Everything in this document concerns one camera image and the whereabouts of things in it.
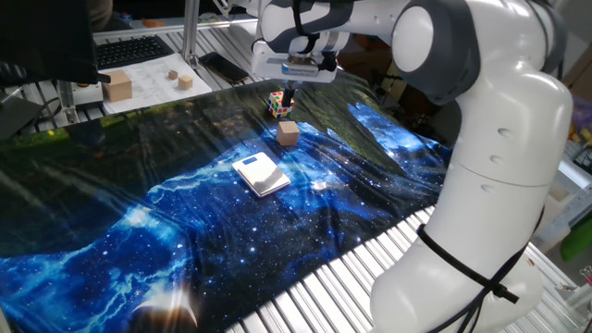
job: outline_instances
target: keyboard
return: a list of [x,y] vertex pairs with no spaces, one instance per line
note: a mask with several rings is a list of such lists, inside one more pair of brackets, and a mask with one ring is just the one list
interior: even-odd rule
[[175,53],[158,36],[97,45],[95,50],[99,69],[138,64]]

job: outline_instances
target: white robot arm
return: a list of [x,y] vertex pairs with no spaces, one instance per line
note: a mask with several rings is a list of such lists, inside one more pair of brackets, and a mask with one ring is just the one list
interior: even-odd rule
[[[256,75],[331,82],[331,62],[349,33],[372,34],[391,43],[409,84],[436,104],[461,107],[461,133],[424,237],[373,287],[374,331],[497,332],[532,309],[542,283],[521,250],[537,226],[572,113],[569,91],[545,74],[565,49],[557,13],[536,0],[258,6]],[[512,258],[515,265],[507,264]],[[500,273],[503,266],[509,273]]]

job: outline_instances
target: blue space tablecloth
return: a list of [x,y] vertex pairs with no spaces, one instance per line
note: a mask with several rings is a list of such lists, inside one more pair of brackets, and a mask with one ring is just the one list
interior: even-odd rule
[[[0,303],[22,332],[216,332],[436,202],[450,151],[347,75],[305,85],[282,147],[277,82],[0,144]],[[291,180],[258,199],[232,163]]]

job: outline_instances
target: computer screen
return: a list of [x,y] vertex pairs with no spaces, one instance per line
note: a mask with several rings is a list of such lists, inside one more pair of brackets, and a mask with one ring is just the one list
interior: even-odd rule
[[96,83],[87,1],[0,0],[0,61],[39,78]]

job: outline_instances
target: white paper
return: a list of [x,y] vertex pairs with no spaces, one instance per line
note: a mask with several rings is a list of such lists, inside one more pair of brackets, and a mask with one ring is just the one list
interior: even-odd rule
[[[110,68],[100,72],[105,74],[118,69],[126,72],[131,80],[132,97],[111,103],[105,96],[105,110],[110,114],[177,101],[212,91],[212,88],[200,79],[183,60],[183,57],[177,53],[140,64]],[[168,72],[171,70],[177,71],[179,77],[183,75],[191,76],[193,78],[193,87],[189,90],[179,88],[179,80],[168,78]]]

